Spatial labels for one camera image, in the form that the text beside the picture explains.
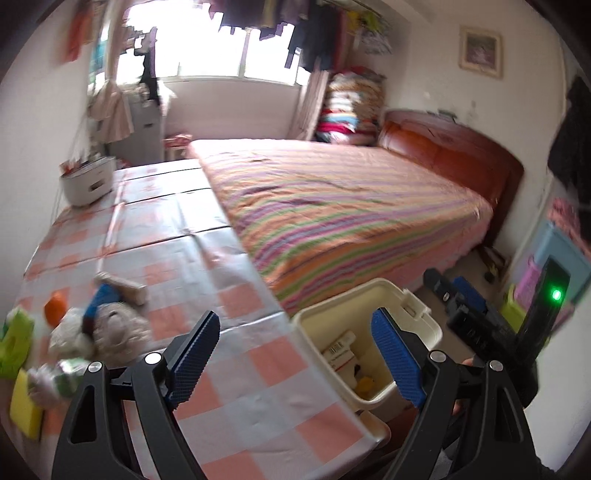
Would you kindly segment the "yellow sponge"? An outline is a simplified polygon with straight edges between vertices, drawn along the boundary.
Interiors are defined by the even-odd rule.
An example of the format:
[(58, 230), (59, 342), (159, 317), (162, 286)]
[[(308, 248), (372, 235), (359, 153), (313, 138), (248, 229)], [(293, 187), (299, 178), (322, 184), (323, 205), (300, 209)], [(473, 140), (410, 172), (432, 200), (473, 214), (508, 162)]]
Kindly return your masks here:
[(27, 372), (21, 369), (14, 384), (9, 416), (12, 423), (26, 438), (38, 441), (43, 410), (29, 398), (27, 381)]

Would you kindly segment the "brown bottle blue label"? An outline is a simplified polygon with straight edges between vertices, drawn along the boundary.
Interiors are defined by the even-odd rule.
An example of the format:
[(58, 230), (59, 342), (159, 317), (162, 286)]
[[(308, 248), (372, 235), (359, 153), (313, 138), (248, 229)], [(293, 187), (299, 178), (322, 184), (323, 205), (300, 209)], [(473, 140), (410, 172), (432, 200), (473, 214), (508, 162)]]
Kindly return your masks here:
[(105, 304), (117, 303), (121, 299), (122, 295), (115, 287), (109, 284), (101, 284), (82, 315), (81, 332), (88, 338), (93, 339), (98, 308)]

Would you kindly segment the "orange fruit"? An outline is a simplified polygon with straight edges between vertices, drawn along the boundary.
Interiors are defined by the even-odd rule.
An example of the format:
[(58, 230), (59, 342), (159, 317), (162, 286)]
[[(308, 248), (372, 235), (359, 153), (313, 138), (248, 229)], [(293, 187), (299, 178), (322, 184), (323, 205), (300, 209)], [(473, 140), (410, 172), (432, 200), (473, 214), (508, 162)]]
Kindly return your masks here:
[(65, 297), (60, 292), (53, 293), (44, 305), (44, 316), (47, 324), (56, 328), (66, 315), (68, 305)]

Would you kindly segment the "cream plastic trash bin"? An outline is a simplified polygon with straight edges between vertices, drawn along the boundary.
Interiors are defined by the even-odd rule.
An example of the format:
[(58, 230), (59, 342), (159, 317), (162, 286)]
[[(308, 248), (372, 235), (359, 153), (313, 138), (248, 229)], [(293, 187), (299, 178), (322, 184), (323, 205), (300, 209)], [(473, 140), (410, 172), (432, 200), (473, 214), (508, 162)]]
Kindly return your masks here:
[[(372, 316), (381, 307), (388, 310), (401, 329), (417, 334), (428, 349), (439, 347), (443, 331), (431, 316), (431, 309), (411, 291), (383, 278), (304, 308), (294, 315), (293, 323), (304, 349), (349, 407), (390, 420), (408, 408), (410, 402), (399, 393), (370, 331)], [(349, 388), (322, 357), (322, 352), (348, 330), (356, 335), (352, 345), (359, 363), (355, 389)]]

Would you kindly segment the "red wooden headboard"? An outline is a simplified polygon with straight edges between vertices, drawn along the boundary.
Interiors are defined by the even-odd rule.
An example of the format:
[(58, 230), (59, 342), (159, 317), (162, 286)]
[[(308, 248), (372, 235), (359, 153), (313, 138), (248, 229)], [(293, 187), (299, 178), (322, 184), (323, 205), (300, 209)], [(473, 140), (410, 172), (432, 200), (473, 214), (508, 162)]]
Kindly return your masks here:
[(493, 216), (484, 244), (494, 245), (524, 175), (522, 163), (512, 153), (440, 115), (400, 109), (386, 112), (378, 146), (485, 198)]

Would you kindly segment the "small white box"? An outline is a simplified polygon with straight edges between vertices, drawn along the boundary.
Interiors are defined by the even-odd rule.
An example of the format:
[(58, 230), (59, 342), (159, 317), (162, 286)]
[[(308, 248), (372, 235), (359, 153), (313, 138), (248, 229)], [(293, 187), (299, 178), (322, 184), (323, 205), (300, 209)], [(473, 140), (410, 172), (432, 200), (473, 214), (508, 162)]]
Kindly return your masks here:
[(355, 341), (355, 333), (348, 330), (322, 352), (322, 357), (332, 367), (332, 371), (351, 389), (355, 389), (356, 384), (358, 384), (358, 381), (356, 381), (356, 369), (359, 363), (352, 350), (352, 345)]

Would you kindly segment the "pink checkered tablecloth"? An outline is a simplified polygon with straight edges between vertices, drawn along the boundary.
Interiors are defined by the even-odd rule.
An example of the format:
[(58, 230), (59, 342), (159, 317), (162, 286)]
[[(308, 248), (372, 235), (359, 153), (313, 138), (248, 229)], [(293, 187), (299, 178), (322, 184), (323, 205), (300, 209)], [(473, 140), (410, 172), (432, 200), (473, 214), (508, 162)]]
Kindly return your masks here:
[(183, 160), (119, 170), (112, 191), (64, 210), (16, 297), (38, 324), (53, 294), (86, 307), (99, 271), (144, 284), (153, 347), (205, 311), (221, 337), (176, 419), (211, 479), (337, 479), (378, 446), (301, 349), (202, 170)]

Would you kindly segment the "striped bed sheet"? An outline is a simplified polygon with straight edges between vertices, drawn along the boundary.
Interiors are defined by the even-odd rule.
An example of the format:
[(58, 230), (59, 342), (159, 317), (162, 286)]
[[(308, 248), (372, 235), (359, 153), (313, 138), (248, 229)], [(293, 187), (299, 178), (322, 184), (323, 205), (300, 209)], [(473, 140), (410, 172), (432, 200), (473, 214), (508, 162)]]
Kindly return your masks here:
[(378, 147), (294, 140), (190, 146), (253, 266), (288, 313), (376, 278), (417, 290), (485, 237), (491, 204)]

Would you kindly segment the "stack of folded quilts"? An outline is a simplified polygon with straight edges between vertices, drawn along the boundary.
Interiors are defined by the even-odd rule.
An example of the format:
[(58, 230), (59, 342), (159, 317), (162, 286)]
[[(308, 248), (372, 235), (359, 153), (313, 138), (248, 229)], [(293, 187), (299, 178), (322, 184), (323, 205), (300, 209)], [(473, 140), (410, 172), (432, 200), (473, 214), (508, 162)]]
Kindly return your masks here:
[(341, 145), (373, 145), (380, 131), (384, 80), (383, 75), (366, 67), (355, 67), (332, 76), (315, 127), (315, 140)]

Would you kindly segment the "white round container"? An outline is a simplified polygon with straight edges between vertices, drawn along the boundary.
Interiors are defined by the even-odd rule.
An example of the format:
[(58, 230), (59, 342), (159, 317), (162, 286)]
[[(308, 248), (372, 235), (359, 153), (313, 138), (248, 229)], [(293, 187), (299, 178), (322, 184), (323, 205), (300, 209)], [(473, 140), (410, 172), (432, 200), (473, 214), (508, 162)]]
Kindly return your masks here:
[(65, 199), (73, 207), (96, 202), (112, 190), (115, 170), (114, 157), (101, 157), (62, 175), (60, 184)]

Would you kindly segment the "grey standing appliance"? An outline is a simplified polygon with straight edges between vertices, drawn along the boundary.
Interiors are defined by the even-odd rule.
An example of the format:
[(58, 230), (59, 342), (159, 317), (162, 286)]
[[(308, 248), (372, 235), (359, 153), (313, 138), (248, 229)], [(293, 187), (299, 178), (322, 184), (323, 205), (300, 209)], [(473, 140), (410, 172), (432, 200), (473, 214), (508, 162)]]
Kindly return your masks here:
[(127, 90), (134, 132), (109, 145), (110, 153), (131, 166), (160, 163), (164, 160), (164, 126), (160, 107), (154, 100), (144, 100), (138, 90)]

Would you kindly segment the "hanging clothes on rod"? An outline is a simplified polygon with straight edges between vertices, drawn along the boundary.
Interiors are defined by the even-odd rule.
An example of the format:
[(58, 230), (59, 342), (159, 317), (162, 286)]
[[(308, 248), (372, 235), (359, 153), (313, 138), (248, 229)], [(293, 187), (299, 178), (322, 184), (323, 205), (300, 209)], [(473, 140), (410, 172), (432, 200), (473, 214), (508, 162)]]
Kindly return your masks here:
[(284, 66), (300, 58), (305, 71), (339, 71), (349, 50), (360, 47), (370, 55), (392, 52), (389, 23), (360, 1), (209, 1), (211, 15), (221, 14), (230, 30), (256, 29), (259, 39), (294, 27)]

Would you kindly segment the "pink tied curtain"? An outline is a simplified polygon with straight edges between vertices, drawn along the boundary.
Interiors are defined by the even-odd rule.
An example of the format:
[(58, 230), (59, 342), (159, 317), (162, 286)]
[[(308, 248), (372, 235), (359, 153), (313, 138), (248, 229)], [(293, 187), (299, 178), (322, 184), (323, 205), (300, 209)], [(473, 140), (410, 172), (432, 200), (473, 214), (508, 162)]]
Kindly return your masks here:
[(108, 2), (105, 83), (93, 96), (88, 109), (89, 117), (96, 124), (93, 139), (100, 144), (124, 140), (134, 132), (127, 98), (116, 81), (119, 57), (125, 43), (125, 14), (131, 5), (131, 1)]

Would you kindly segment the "framed wall picture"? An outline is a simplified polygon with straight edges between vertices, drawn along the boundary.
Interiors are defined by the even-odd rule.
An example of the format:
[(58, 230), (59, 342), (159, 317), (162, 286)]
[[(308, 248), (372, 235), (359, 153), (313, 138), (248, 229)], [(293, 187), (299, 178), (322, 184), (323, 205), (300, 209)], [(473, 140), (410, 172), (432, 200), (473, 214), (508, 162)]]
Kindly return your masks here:
[(460, 27), (461, 69), (495, 79), (503, 76), (503, 38), (502, 35), (467, 26)]

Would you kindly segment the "pink cloth on wall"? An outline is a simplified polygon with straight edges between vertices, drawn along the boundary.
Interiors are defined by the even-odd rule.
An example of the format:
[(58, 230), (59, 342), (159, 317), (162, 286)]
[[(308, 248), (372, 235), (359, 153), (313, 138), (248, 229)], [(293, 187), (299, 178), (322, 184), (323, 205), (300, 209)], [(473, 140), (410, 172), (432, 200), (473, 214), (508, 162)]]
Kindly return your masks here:
[(87, 43), (91, 33), (92, 22), (93, 2), (91, 0), (79, 1), (68, 30), (63, 57), (65, 63), (74, 62), (78, 59), (82, 46)]

